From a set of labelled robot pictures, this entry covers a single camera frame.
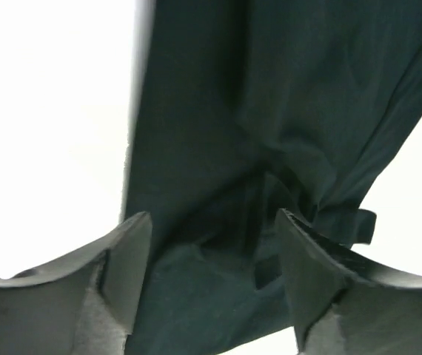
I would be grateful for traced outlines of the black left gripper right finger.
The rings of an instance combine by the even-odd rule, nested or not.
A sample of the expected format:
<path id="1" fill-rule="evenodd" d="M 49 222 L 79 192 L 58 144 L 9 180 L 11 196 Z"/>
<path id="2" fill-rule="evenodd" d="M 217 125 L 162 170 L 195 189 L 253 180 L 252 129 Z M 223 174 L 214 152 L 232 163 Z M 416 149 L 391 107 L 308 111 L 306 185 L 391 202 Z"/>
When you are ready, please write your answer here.
<path id="1" fill-rule="evenodd" d="M 275 228 L 300 354 L 422 355 L 422 276 L 353 252 L 283 209 Z"/>

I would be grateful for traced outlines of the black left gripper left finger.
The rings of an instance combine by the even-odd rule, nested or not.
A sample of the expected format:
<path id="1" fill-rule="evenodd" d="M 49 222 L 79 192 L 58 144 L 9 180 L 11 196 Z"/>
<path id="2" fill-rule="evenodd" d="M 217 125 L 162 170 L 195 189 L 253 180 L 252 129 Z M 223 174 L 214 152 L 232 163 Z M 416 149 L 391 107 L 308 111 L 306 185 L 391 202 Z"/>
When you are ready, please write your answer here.
<path id="1" fill-rule="evenodd" d="M 151 234 L 150 215 L 139 212 L 98 240 L 0 278 L 0 354 L 123 354 Z"/>

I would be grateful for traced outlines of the black t shirt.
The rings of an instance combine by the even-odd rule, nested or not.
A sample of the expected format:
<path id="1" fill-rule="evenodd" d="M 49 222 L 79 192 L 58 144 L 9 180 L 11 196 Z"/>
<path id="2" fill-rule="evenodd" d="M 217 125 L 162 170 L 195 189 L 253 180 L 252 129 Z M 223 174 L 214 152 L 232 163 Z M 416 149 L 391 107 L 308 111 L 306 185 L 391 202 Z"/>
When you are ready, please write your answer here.
<path id="1" fill-rule="evenodd" d="M 422 116 L 422 1 L 158 1 L 127 215 L 150 258 L 127 354 L 220 354 L 290 327 L 286 209 L 345 246 Z"/>

